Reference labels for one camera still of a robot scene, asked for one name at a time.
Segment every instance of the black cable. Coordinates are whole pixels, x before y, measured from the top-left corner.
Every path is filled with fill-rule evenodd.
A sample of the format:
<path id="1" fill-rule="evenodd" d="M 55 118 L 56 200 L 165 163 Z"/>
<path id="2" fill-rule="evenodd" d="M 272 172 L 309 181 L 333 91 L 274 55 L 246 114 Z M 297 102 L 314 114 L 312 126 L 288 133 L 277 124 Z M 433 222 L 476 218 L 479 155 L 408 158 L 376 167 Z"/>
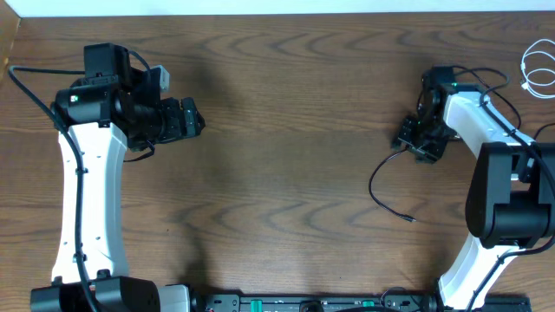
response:
<path id="1" fill-rule="evenodd" d="M 374 193 L 372 192 L 372 180 L 374 180 L 375 174 L 378 172 L 378 170 L 380 170 L 380 168 L 385 165 L 385 163 L 387 163 L 388 161 L 392 160 L 393 158 L 401 155 L 402 153 L 406 152 L 408 150 L 408 146 L 406 146 L 404 149 L 402 149 L 399 152 L 396 153 L 392 153 L 391 155 L 389 155 L 386 159 L 382 160 L 382 162 L 380 163 L 380 165 L 378 165 L 378 167 L 375 168 L 374 172 L 372 173 L 372 176 L 370 176 L 370 180 L 368 182 L 368 192 L 370 193 L 370 196 L 372 197 L 372 199 L 374 199 L 374 201 L 383 209 L 393 213 L 394 215 L 396 215 L 397 217 L 403 219 L 403 220 L 407 220 L 409 222 L 414 222 L 416 221 L 415 218 L 406 215 L 406 214 L 401 214 L 397 211 L 394 211 L 393 209 L 389 208 L 387 205 L 385 205 L 382 201 L 380 201 L 380 199 L 376 198 L 374 196 Z"/>
<path id="2" fill-rule="evenodd" d="M 418 94 L 418 100 L 416 101 L 416 113 L 418 113 L 418 108 L 420 108 L 420 100 L 422 100 L 422 96 L 424 95 L 424 89 Z"/>
<path id="3" fill-rule="evenodd" d="M 476 79 L 478 79 L 478 81 L 486 88 L 490 88 L 490 86 L 484 81 L 482 80 L 482 78 L 480 76 L 478 76 L 474 70 L 471 70 L 469 68 L 466 68 L 464 66 L 461 65 L 453 65 L 453 68 L 458 68 L 458 69 L 462 69 L 463 71 L 455 74 L 455 75 L 463 75 L 466 73 L 469 73 L 470 75 L 473 75 Z M 522 127 L 522 118 L 520 117 L 520 113 L 517 110 L 517 108 L 508 100 L 506 99 L 503 95 L 499 94 L 497 91 L 493 91 L 493 93 L 495 95 L 497 95 L 501 100 L 503 100 L 505 102 L 505 104 L 507 104 L 507 106 L 509 106 L 511 108 L 511 110 L 513 111 L 514 115 L 517 116 L 517 120 L 518 120 L 518 124 L 517 124 L 517 129 L 520 129 L 520 127 Z"/>
<path id="4" fill-rule="evenodd" d="M 536 131 L 536 134 L 534 134 L 534 137 L 533 137 L 533 138 L 534 138 L 534 139 L 537 139 L 538 136 L 539 136 L 539 134 L 540 134 L 542 131 L 544 131 L 544 129 L 546 129 L 547 127 L 551 127 L 551 126 L 555 126 L 555 122 L 548 123 L 547 125 L 543 125 L 542 127 L 540 127 L 540 128 L 538 129 L 538 131 Z"/>
<path id="5" fill-rule="evenodd" d="M 129 50 L 128 51 L 130 55 L 134 56 L 137 60 L 139 60 L 139 62 L 142 64 L 142 66 L 144 66 L 147 69 L 147 86 L 150 86 L 150 67 L 148 66 L 147 61 L 145 61 L 144 58 L 142 58 L 142 56 L 140 56 L 137 52 Z"/>
<path id="6" fill-rule="evenodd" d="M 482 93 L 482 95 L 480 96 L 480 106 L 484 109 L 484 111 L 486 111 L 486 113 L 497 123 L 499 124 L 499 126 L 506 132 L 508 133 L 514 140 L 516 140 L 517 142 L 520 143 L 520 145 L 526 150 L 526 153 L 528 153 L 528 155 L 534 159 L 534 161 L 539 165 L 539 169 L 541 170 L 541 172 L 543 174 L 545 174 L 545 177 L 547 179 L 547 182 L 549 183 L 549 186 L 552 190 L 552 195 L 555 196 L 555 179 L 552 176 L 551 170 L 549 169 L 549 167 L 547 166 L 547 164 L 539 157 L 539 155 L 536 153 L 536 151 L 530 147 L 528 145 L 527 142 L 525 142 L 524 140 L 522 140 L 518 135 L 517 132 L 518 130 L 516 128 L 514 129 L 510 129 L 504 122 L 502 122 L 490 109 L 489 107 L 487 107 L 487 102 L 484 102 L 484 98 L 486 97 L 486 94 L 488 92 L 492 92 L 494 89 L 497 88 L 503 88 L 504 86 L 506 86 L 507 83 L 504 83 L 502 85 L 499 85 L 497 87 L 494 88 L 489 88 L 488 90 L 484 91 Z M 476 301 L 476 298 L 478 297 L 478 294 L 486 287 L 487 283 L 489 282 L 489 280 L 492 278 L 493 274 L 495 274 L 495 271 L 500 267 L 501 264 L 503 264 L 505 262 L 505 259 L 509 258 L 509 257 L 516 257 L 516 256 L 531 256 L 531 255 L 537 255 L 539 253 L 542 253 L 546 250 L 549 250 L 553 245 L 555 244 L 555 234 L 552 235 L 552 237 L 547 241 L 547 243 L 545 243 L 543 246 L 538 247 L 536 249 L 533 250 L 522 250 L 522 251 L 514 251 L 514 252 L 507 252 L 506 254 L 501 255 L 498 260 L 495 262 L 495 265 L 490 269 L 490 271 L 487 273 L 486 277 L 484 278 L 484 280 L 482 280 L 482 282 L 480 283 L 480 286 L 474 291 L 470 303 L 467 306 L 466 312 L 470 312 L 472 311 L 472 306 L 474 305 L 474 302 Z"/>
<path id="7" fill-rule="evenodd" d="M 459 75 L 470 74 L 470 73 L 475 73 L 476 74 L 476 72 L 480 72 L 480 71 L 494 73 L 494 74 L 497 74 L 497 75 L 499 75 L 499 76 L 501 76 L 505 79 L 508 79 L 508 77 L 509 77 L 508 75 L 506 75 L 502 71 L 497 70 L 495 68 L 466 68 L 466 69 L 461 70 L 460 72 L 455 73 L 454 76 L 456 77 L 456 76 L 459 76 Z"/>
<path id="8" fill-rule="evenodd" d="M 141 156 L 137 157 L 136 159 L 123 160 L 123 162 L 135 162 L 135 161 L 147 159 L 151 156 L 154 156 L 154 152 L 156 151 L 156 147 L 154 147 L 154 145 L 149 140 L 147 140 L 147 145 L 148 145 L 148 148 L 150 149 L 150 151 L 142 154 Z"/>
<path id="9" fill-rule="evenodd" d="M 386 290 L 386 291 L 382 294 L 382 296 L 380 297 L 380 304 L 381 304 L 382 306 L 385 307 L 385 296 L 389 293 L 389 291 L 393 291 L 393 290 L 401 290 L 402 292 L 405 293 L 405 295 L 410 296 L 410 300 L 412 300 L 413 303 L 416 304 L 416 306 L 418 307 L 418 309 L 413 310 L 413 311 L 410 311 L 410 312 L 417 312 L 417 311 L 420 311 L 420 310 L 422 309 L 422 303 L 421 303 L 421 302 L 417 302 L 416 299 L 415 299 L 412 295 L 410 295 L 410 294 L 408 293 L 407 289 L 405 289 L 404 287 L 401 287 L 401 286 L 394 286 L 394 287 L 391 287 L 390 289 Z"/>
<path id="10" fill-rule="evenodd" d="M 44 73 L 44 74 L 61 74 L 61 75 L 84 75 L 85 72 L 83 71 L 71 71 L 71 70 L 56 70 L 56 69 L 39 69 L 39 68 L 25 68 L 21 66 L 10 66 L 8 70 L 8 75 L 10 76 L 11 80 L 33 101 L 35 104 L 41 108 L 41 110 L 54 122 L 55 127 L 60 131 L 63 138 L 68 142 L 71 151 L 75 156 L 75 164 L 76 170 L 75 173 L 77 174 L 77 195 L 76 195 L 76 203 L 75 203 L 75 254 L 74 259 L 77 263 L 77 270 L 79 271 L 79 278 L 81 279 L 81 286 L 85 297 L 87 299 L 88 305 L 90 306 L 93 312 L 100 311 L 96 304 L 95 298 L 93 297 L 93 293 L 90 291 L 88 287 L 88 281 L 85 274 L 85 264 L 83 262 L 83 251 L 82 251 L 82 192 L 83 192 L 83 163 L 81 152 L 75 145 L 75 142 L 69 136 L 68 130 L 66 129 L 66 125 L 62 123 L 62 121 L 58 120 L 54 114 L 49 110 L 49 108 L 42 103 L 42 101 L 36 97 L 27 87 L 25 87 L 16 77 L 14 71 L 24 71 L 24 72 L 31 72 L 31 73 Z"/>

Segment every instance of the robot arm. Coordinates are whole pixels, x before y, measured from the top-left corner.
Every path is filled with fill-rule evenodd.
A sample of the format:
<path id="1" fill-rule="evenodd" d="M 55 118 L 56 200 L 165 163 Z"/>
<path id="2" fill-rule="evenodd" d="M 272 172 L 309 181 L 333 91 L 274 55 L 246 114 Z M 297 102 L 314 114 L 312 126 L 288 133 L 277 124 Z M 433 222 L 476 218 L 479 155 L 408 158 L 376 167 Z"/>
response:
<path id="1" fill-rule="evenodd" d="M 143 72 L 130 66 L 125 48 L 111 43 L 84 49 L 85 77 L 57 93 L 51 106 L 79 151 L 82 187 L 82 254 L 85 278 L 101 310 L 189 311 L 184 285 L 157 288 L 127 277 L 121 236 L 121 168 L 129 147 L 142 151 L 154 144 L 200 135 L 205 126 L 193 99 L 162 100 L 169 74 L 161 66 Z M 64 165 L 62 237 L 52 286 L 33 289 L 32 311 L 89 310 L 75 261 L 75 155 L 60 134 Z"/>
<path id="2" fill-rule="evenodd" d="M 541 237 L 552 235 L 553 196 L 533 159 L 518 141 L 494 120 L 480 103 L 478 85 L 460 84 L 453 67 L 436 67 L 422 78 L 424 102 L 418 117 L 403 121 L 396 144 L 406 143 L 419 159 L 434 163 L 449 138 L 458 134 L 477 158 L 466 204 L 467 241 L 453 266 L 438 281 L 440 310 L 467 309 L 498 258 L 508 252 L 532 248 Z M 485 106 L 506 128 L 513 126 L 493 107 Z M 515 134 L 552 162 L 552 146 L 538 145 L 515 129 Z M 527 192 L 511 192 L 511 180 L 530 183 Z M 472 309 L 481 308 L 487 291 L 514 259 L 507 258 L 476 296 Z"/>

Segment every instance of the wire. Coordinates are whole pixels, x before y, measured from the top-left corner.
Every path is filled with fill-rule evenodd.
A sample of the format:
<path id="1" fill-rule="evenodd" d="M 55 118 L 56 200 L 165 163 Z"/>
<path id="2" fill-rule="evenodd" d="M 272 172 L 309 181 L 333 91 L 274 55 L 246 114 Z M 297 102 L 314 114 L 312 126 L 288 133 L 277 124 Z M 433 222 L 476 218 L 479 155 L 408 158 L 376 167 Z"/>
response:
<path id="1" fill-rule="evenodd" d="M 35 104 L 41 108 L 41 110 L 54 122 L 55 127 L 62 134 L 63 138 L 68 142 L 71 151 L 75 156 L 76 170 L 77 174 L 77 194 L 75 202 L 75 254 L 74 259 L 77 263 L 77 270 L 79 271 L 79 278 L 81 279 L 81 286 L 87 303 L 93 312 L 100 311 L 96 304 L 93 293 L 88 287 L 88 280 L 85 274 L 85 263 L 83 262 L 83 251 L 82 251 L 82 192 L 83 192 L 83 162 L 81 157 L 81 152 L 75 145 L 75 142 L 69 136 L 66 125 L 59 119 L 57 119 L 54 114 L 49 110 L 49 108 L 42 103 L 42 101 L 36 97 L 27 87 L 25 87 L 16 77 L 15 71 L 31 72 L 31 73 L 44 73 L 44 74 L 60 74 L 60 75 L 84 75 L 83 71 L 72 71 L 72 70 L 56 70 L 56 69 L 40 69 L 40 68 L 26 68 L 21 66 L 10 66 L 8 70 L 8 75 L 11 80 L 33 101 Z"/>
<path id="2" fill-rule="evenodd" d="M 147 69 L 147 86 L 150 86 L 150 67 L 148 66 L 147 61 L 145 61 L 144 58 L 142 58 L 142 56 L 140 56 L 137 52 L 129 50 L 128 53 L 132 56 L 134 56 L 137 60 L 139 60 L 139 62 L 142 64 L 142 66 L 144 66 Z"/>
<path id="3" fill-rule="evenodd" d="M 136 159 L 123 160 L 123 162 L 135 162 L 135 161 L 147 159 L 149 157 L 154 156 L 154 152 L 156 151 L 156 147 L 154 147 L 154 145 L 149 140 L 147 140 L 147 145 L 148 145 L 148 148 L 150 148 L 150 151 L 142 154 L 141 156 L 137 157 Z"/>
<path id="4" fill-rule="evenodd" d="M 508 75 L 506 75 L 505 73 L 497 70 L 497 69 L 493 69 L 493 68 L 470 68 L 470 69 L 464 69 L 458 73 L 456 73 L 454 76 L 458 76 L 458 75 L 463 75 L 463 74 L 467 74 L 467 73 L 474 73 L 476 74 L 477 71 L 486 71 L 486 72 L 490 72 L 490 73 L 494 73 L 497 75 L 500 75 L 501 77 L 505 78 L 505 83 L 502 83 L 500 85 L 497 85 L 495 87 L 489 87 L 487 88 L 486 91 L 482 92 L 480 95 L 480 103 L 484 103 L 484 99 L 486 97 L 486 95 L 490 92 L 494 92 L 495 90 L 499 89 L 499 88 L 504 88 L 506 86 L 508 86 L 509 82 L 511 82 L 511 78 L 509 78 Z"/>
<path id="5" fill-rule="evenodd" d="M 403 291 L 403 292 L 405 293 L 405 295 L 410 296 L 410 300 L 412 300 L 413 303 L 416 304 L 416 306 L 418 307 L 418 309 L 413 310 L 413 311 L 410 311 L 410 312 L 417 312 L 417 311 L 420 311 L 420 310 L 422 309 L 422 303 L 421 303 L 421 301 L 420 301 L 420 302 L 416 302 L 416 299 L 415 299 L 412 295 L 410 295 L 410 294 L 408 293 L 407 289 L 405 289 L 404 287 L 401 287 L 401 286 L 394 286 L 394 287 L 392 287 L 392 288 L 386 290 L 386 291 L 382 294 L 382 296 L 380 297 L 380 304 L 381 304 L 382 306 L 385 307 L 385 296 L 389 293 L 389 291 L 392 291 L 392 290 L 401 290 L 401 291 Z"/>
<path id="6" fill-rule="evenodd" d="M 469 73 L 470 75 L 473 75 L 476 79 L 478 79 L 478 81 L 486 88 L 490 88 L 490 86 L 484 81 L 482 80 L 482 78 L 480 76 L 478 76 L 473 70 L 470 70 L 464 66 L 461 65 L 453 65 L 453 68 L 458 68 L 458 69 L 462 69 L 463 71 L 465 71 L 464 73 L 460 72 L 457 73 L 458 74 L 465 74 L 465 73 Z M 517 108 L 508 100 L 506 99 L 503 95 L 501 95 L 499 92 L 497 91 L 493 91 L 493 94 L 497 95 L 501 100 L 503 100 L 505 102 L 505 104 L 507 104 L 507 106 L 509 106 L 511 108 L 511 110 L 513 111 L 514 115 L 517 116 L 517 129 L 520 129 L 520 127 L 522 127 L 522 118 L 520 117 L 520 113 L 517 110 Z"/>
<path id="7" fill-rule="evenodd" d="M 402 153 L 406 152 L 408 150 L 408 146 L 406 146 L 404 149 L 402 149 L 399 152 L 396 153 L 392 153 L 391 155 L 389 155 L 386 159 L 382 160 L 382 162 L 380 163 L 380 165 L 378 165 L 378 167 L 375 168 L 374 172 L 372 173 L 372 176 L 370 176 L 370 180 L 368 182 L 368 192 L 370 193 L 370 196 L 372 197 L 372 199 L 374 199 L 374 201 L 383 209 L 393 213 L 394 215 L 396 215 L 397 217 L 403 219 L 403 220 L 407 220 L 409 222 L 414 222 L 416 221 L 415 218 L 406 215 L 406 214 L 401 214 L 397 211 L 394 211 L 393 209 L 389 208 L 387 205 L 385 205 L 382 201 L 380 201 L 380 199 L 376 198 L 376 196 L 374 196 L 374 193 L 372 192 L 372 181 L 374 180 L 375 174 L 378 172 L 378 170 L 380 170 L 380 168 L 385 165 L 385 163 L 387 163 L 388 161 L 392 160 L 393 158 L 401 155 Z"/>
<path id="8" fill-rule="evenodd" d="M 416 112 L 418 112 L 418 108 L 420 108 L 420 100 L 422 99 L 423 95 L 424 95 L 424 89 L 422 89 L 420 94 L 418 94 L 418 100 L 416 100 Z"/>
<path id="9" fill-rule="evenodd" d="M 552 123 L 548 123 L 547 125 L 543 125 L 542 127 L 540 127 L 538 129 L 538 131 L 536 131 L 536 134 L 534 134 L 534 139 L 537 139 L 539 134 L 544 131 L 544 129 L 546 129 L 547 127 L 551 127 L 551 126 L 555 126 L 555 122 Z"/>
<path id="10" fill-rule="evenodd" d="M 505 74 L 502 74 L 501 76 L 504 76 L 505 78 L 507 78 L 508 81 L 508 77 Z M 507 124 L 505 124 L 505 122 L 501 121 L 487 106 L 487 102 L 484 101 L 484 98 L 486 97 L 488 92 L 491 92 L 492 90 L 496 89 L 496 88 L 503 88 L 504 86 L 507 85 L 507 82 L 504 84 L 501 84 L 497 87 L 494 88 L 489 88 L 488 90 L 482 92 L 482 95 L 480 96 L 480 106 L 482 107 L 482 109 L 484 109 L 484 111 L 486 111 L 486 113 L 497 123 L 499 124 L 499 126 L 501 128 L 503 128 L 503 130 L 505 132 L 507 132 L 514 140 L 516 140 L 517 142 L 520 143 L 520 145 L 526 150 L 526 153 L 528 153 L 528 155 L 534 159 L 534 161 L 539 165 L 539 169 L 541 170 L 541 172 L 545 175 L 547 182 L 551 188 L 552 191 L 552 195 L 555 196 L 555 179 L 552 176 L 552 173 L 549 169 L 549 167 L 547 166 L 547 164 L 539 157 L 539 155 L 536 153 L 536 151 L 530 147 L 528 145 L 528 143 L 526 143 L 524 140 L 522 140 L 518 135 L 517 132 L 518 130 L 516 128 L 514 129 L 510 129 L 509 126 Z M 542 253 L 546 250 L 549 250 L 553 245 L 555 244 L 555 233 L 552 235 L 552 237 L 547 241 L 547 243 L 545 243 L 543 246 L 538 247 L 536 249 L 533 250 L 522 250 L 522 251 L 514 251 L 514 252 L 507 252 L 503 255 L 501 255 L 498 260 L 495 262 L 495 265 L 490 269 L 490 271 L 487 273 L 486 277 L 482 280 L 482 282 L 480 283 L 479 287 L 474 291 L 470 303 L 467 306 L 466 312 L 470 312 L 472 311 L 472 306 L 474 305 L 474 302 L 476 301 L 476 298 L 478 297 L 478 295 L 480 294 L 480 292 L 486 287 L 487 283 L 489 282 L 489 280 L 492 278 L 493 274 L 495 274 L 495 271 L 500 267 L 501 264 L 503 264 L 505 262 L 505 259 L 509 258 L 509 257 L 516 257 L 516 256 L 531 256 L 531 255 L 537 255 L 539 253 Z"/>
<path id="11" fill-rule="evenodd" d="M 532 81 L 530 79 L 530 75 L 538 73 L 538 72 L 546 72 L 546 73 L 555 75 L 555 71 L 553 71 L 552 69 L 549 69 L 549 68 L 537 68 L 537 69 L 534 69 L 534 70 L 530 71 L 529 73 L 526 72 L 525 59 L 530 55 L 545 55 L 545 56 L 547 56 L 547 57 L 549 57 L 549 58 L 551 58 L 552 60 L 555 61 L 555 57 L 553 57 L 553 55 L 551 55 L 551 54 L 549 54 L 545 51 L 530 52 L 530 50 L 533 47 L 535 47 L 538 43 L 541 43 L 541 42 L 548 42 L 552 45 L 555 45 L 555 42 L 553 42 L 549 39 L 539 39 L 535 43 L 533 43 L 530 47 L 528 47 L 528 49 L 526 49 L 526 52 L 522 55 L 522 59 L 520 61 L 520 71 L 522 72 L 522 76 L 524 78 L 524 82 L 521 84 L 521 87 L 524 90 L 528 91 L 532 96 L 537 97 L 539 99 L 553 99 L 553 98 L 555 98 L 555 94 L 541 94 L 540 92 L 534 90 L 534 88 L 532 86 L 548 87 L 548 86 L 551 86 L 552 84 L 555 84 L 555 79 L 553 79 L 549 83 L 539 83 L 539 82 Z"/>

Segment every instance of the wood grain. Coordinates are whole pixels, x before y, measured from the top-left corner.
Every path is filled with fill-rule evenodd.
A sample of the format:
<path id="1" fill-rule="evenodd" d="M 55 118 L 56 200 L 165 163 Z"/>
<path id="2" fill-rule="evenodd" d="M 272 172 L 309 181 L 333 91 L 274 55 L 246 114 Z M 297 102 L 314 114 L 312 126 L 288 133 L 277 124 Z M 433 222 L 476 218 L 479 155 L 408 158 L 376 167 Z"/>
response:
<path id="1" fill-rule="evenodd" d="M 172 75 L 207 128 L 125 164 L 122 218 L 132 276 L 245 293 L 360 294 L 431 289 L 467 235 L 475 160 L 452 143 L 434 166 L 403 155 L 375 192 L 419 222 L 378 209 L 368 178 L 414 110 L 434 64 L 490 66 L 519 79 L 554 13 L 161 16 L 24 19 L 11 61 L 82 68 L 82 47 L 115 42 Z M 45 101 L 69 77 L 25 75 Z M 49 284 L 62 217 L 62 164 L 51 122 L 14 85 L 0 98 L 0 310 L 27 310 Z M 552 101 L 503 90 L 525 132 L 555 120 Z M 514 120 L 498 103 L 499 110 Z M 542 140 L 552 140 L 545 131 Z M 552 310 L 553 252 L 520 258 L 494 291 Z"/>
<path id="2" fill-rule="evenodd" d="M 0 0 L 0 83 L 8 65 L 8 56 L 16 38 L 18 25 L 19 16 L 4 0 Z"/>

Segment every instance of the white wall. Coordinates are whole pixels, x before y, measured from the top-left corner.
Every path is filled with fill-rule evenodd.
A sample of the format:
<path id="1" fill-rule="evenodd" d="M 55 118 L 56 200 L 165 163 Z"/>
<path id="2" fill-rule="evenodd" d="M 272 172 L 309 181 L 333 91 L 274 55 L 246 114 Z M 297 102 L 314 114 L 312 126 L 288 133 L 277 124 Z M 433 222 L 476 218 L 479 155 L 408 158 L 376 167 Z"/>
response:
<path id="1" fill-rule="evenodd" d="M 21 17 L 555 10 L 555 0 L 6 0 Z"/>

